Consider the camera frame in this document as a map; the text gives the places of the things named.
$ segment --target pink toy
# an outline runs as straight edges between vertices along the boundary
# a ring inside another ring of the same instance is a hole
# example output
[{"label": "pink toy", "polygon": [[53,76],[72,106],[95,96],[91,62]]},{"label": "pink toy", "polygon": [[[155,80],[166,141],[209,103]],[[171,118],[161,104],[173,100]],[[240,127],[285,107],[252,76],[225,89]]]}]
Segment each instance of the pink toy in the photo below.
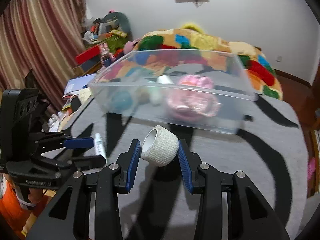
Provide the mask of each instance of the pink toy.
[{"label": "pink toy", "polygon": [[140,41],[141,38],[137,38],[134,41],[128,41],[123,47],[123,53],[128,54],[130,51],[133,50],[134,46]]},{"label": "pink toy", "polygon": [[[209,77],[198,75],[182,76],[179,85],[196,86],[212,89],[213,82]],[[215,95],[192,90],[175,89],[167,96],[167,104],[173,116],[184,121],[196,121],[202,116],[211,117],[217,114],[221,104]]]},{"label": "pink toy", "polygon": [[308,181],[311,179],[313,173],[316,171],[316,159],[312,157],[308,163],[308,176],[307,179]]},{"label": "pink toy", "polygon": [[101,65],[104,66],[104,58],[109,57],[112,62],[115,62],[115,56],[110,52],[108,44],[106,42],[99,44],[100,55],[101,55]]}]

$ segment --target pink curtain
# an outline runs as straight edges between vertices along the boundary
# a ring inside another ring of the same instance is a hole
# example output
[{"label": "pink curtain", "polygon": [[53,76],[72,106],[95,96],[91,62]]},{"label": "pink curtain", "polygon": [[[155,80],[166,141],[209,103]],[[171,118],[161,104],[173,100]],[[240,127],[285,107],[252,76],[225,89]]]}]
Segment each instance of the pink curtain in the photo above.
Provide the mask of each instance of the pink curtain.
[{"label": "pink curtain", "polygon": [[11,0],[0,17],[0,89],[36,81],[60,109],[75,56],[84,51],[80,33],[85,0]]}]

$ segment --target wooden floor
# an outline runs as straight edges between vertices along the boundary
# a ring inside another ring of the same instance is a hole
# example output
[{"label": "wooden floor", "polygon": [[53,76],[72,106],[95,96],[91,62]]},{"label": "wooden floor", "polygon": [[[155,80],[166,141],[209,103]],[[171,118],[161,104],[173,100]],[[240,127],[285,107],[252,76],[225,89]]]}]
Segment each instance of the wooden floor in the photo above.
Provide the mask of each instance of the wooden floor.
[{"label": "wooden floor", "polygon": [[[292,106],[298,116],[310,159],[315,155],[310,130],[316,120],[315,110],[320,108],[320,102],[317,102],[309,87],[282,76],[278,76],[278,80],[282,86],[283,100]],[[314,188],[315,179],[311,178],[308,182],[308,196],[313,195]]]}]

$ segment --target red box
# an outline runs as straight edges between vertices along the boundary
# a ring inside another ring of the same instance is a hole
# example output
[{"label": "red box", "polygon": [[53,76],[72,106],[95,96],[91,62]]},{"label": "red box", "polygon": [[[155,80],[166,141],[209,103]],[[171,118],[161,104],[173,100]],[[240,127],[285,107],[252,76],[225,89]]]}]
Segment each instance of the red box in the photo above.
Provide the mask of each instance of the red box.
[{"label": "red box", "polygon": [[97,56],[100,54],[100,49],[98,45],[93,46],[90,49],[87,49],[86,51],[82,52],[78,56],[76,56],[76,62],[78,65],[81,65],[82,63],[86,62],[87,60]]}]

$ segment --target metal screw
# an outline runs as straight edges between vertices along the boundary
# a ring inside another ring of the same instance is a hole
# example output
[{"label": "metal screw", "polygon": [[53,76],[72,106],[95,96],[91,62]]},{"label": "metal screw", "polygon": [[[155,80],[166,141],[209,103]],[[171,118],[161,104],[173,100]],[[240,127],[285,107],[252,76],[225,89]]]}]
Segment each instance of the metal screw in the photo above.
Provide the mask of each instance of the metal screw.
[{"label": "metal screw", "polygon": [[116,164],[116,163],[111,163],[111,164],[109,165],[109,168],[110,168],[111,170],[116,170],[116,169],[119,168],[119,165]]},{"label": "metal screw", "polygon": [[76,178],[76,179],[80,178],[81,176],[82,176],[82,172],[81,171],[76,171],[76,172],[73,173],[73,177]]},{"label": "metal screw", "polygon": [[244,173],[243,171],[237,171],[236,175],[237,175],[239,178],[244,178],[245,173]]},{"label": "metal screw", "polygon": [[61,177],[61,173],[60,173],[60,172],[56,172],[56,173],[54,174],[54,176],[56,177],[56,179],[58,179],[58,178]]},{"label": "metal screw", "polygon": [[201,163],[200,168],[203,170],[207,170],[207,169],[209,169],[209,164],[208,163]]}]

